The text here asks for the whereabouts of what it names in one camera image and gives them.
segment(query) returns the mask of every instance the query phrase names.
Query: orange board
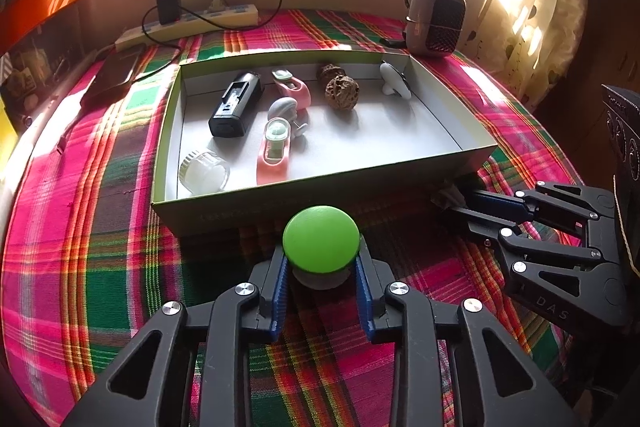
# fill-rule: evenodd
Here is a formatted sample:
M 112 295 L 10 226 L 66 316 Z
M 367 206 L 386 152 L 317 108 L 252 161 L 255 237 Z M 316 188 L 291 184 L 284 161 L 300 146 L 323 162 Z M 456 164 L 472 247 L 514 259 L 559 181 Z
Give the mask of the orange board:
M 74 1 L 77 0 L 11 0 L 0 12 L 0 55 Z

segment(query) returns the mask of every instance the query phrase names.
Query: transparent container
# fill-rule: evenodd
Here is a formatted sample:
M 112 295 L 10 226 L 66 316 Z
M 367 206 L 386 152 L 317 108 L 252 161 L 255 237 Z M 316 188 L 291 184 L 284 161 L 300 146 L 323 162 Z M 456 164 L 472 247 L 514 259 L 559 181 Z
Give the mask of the transparent container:
M 220 192 L 228 178 L 229 164 L 208 149 L 189 153 L 178 170 L 180 183 L 194 196 Z

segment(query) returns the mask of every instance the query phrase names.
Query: white mushroom-shaped object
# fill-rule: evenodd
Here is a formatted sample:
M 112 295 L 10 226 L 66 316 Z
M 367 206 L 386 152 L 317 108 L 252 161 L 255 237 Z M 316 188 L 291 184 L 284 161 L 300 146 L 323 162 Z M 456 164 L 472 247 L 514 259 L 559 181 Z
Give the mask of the white mushroom-shaped object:
M 277 99 L 271 104 L 271 107 L 267 111 L 267 119 L 272 118 L 284 118 L 291 124 L 291 130 L 293 136 L 300 136 L 304 134 L 308 124 L 299 124 L 296 118 L 298 117 L 298 102 L 295 98 L 290 96 L 283 96 Z
M 411 91 L 406 85 L 404 75 L 391 64 L 387 62 L 380 64 L 380 76 L 382 80 L 385 81 L 385 84 L 382 86 L 382 92 L 384 94 L 393 94 L 396 92 L 405 100 L 411 98 Z

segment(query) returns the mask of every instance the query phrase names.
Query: table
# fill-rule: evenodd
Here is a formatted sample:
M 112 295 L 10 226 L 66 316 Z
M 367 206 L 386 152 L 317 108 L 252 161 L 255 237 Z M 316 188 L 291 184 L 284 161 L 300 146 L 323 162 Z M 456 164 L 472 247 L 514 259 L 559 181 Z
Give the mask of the table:
M 402 23 L 355 13 L 283 11 L 267 26 L 181 39 L 181 63 L 255 50 L 384 50 Z M 146 71 L 173 50 L 152 48 Z M 492 133 L 498 149 L 479 170 L 488 190 L 513 194 L 537 180 L 579 182 L 542 126 L 505 89 L 461 55 L 424 64 Z M 59 111 L 77 110 L 94 64 Z M 172 66 L 134 84 L 121 102 L 83 118 L 65 154 L 38 144 L 17 197 L 2 260 L 1 320 L 10 370 L 35 408 L 57 426 L 118 350 L 162 305 L 214 299 L 270 256 L 283 222 L 178 240 L 149 206 L 152 169 Z M 374 258 L 435 299 L 479 298 L 554 382 L 564 378 L 570 339 L 502 295 L 490 250 L 450 235 L 421 194 L 346 208 Z M 568 236 L 527 225 L 532 237 Z M 352 289 L 314 293 L 292 285 L 281 340 L 251 352 L 256 426 L 388 423 L 393 347 L 367 343 Z M 441 349 L 448 425 L 448 364 Z M 199 367 L 193 403 L 198 399 Z M 192 405 L 192 416 L 196 408 Z

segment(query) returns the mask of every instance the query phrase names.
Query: black mesh grille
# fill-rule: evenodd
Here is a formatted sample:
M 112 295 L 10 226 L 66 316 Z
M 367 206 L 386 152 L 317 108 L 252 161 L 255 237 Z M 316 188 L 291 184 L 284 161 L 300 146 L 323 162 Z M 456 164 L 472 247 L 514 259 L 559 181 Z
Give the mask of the black mesh grille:
M 436 0 L 431 15 L 432 26 L 461 29 L 465 20 L 465 5 L 456 0 Z
M 427 34 L 427 49 L 432 52 L 453 53 L 459 37 L 460 30 L 431 26 Z

